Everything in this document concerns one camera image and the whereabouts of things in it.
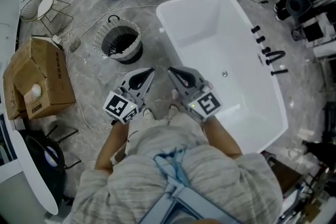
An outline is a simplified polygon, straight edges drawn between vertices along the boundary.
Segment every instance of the brown cardboard box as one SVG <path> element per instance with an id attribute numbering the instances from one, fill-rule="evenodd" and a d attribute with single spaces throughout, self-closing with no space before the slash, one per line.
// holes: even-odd
<path id="1" fill-rule="evenodd" d="M 64 54 L 50 42 L 30 39 L 15 52 L 11 63 L 14 84 L 25 98 L 30 119 L 55 115 L 75 103 Z M 41 96 L 32 101 L 34 84 L 40 85 Z"/>
<path id="2" fill-rule="evenodd" d="M 14 85 L 11 64 L 8 65 L 3 74 L 3 85 L 8 119 L 26 118 L 25 100 Z"/>

